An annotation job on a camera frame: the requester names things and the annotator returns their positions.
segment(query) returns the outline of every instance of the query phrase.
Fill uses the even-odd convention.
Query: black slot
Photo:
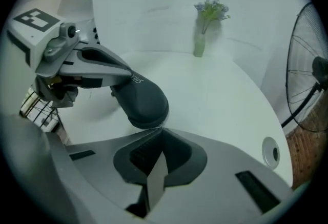
[[[262,213],[269,211],[280,203],[250,171],[237,173],[236,177]]]
[[[70,157],[74,161],[74,160],[85,158],[87,156],[91,156],[91,155],[94,155],[94,154],[95,153],[92,150],[87,150],[87,151],[82,151],[82,152],[71,154]]]

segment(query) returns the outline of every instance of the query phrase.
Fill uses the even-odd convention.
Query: white table
[[[122,58],[163,90],[170,105],[165,127],[229,143],[261,163],[262,142],[270,136],[280,150],[280,163],[274,171],[292,186],[291,157],[278,118],[236,64],[173,52],[129,52]],[[110,93],[110,88],[79,89],[74,107],[59,110],[73,144],[141,131],[130,124]]]

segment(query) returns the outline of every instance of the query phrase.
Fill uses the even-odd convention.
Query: vase
[[[205,35],[200,33],[196,36],[194,56],[202,57],[205,50]]]

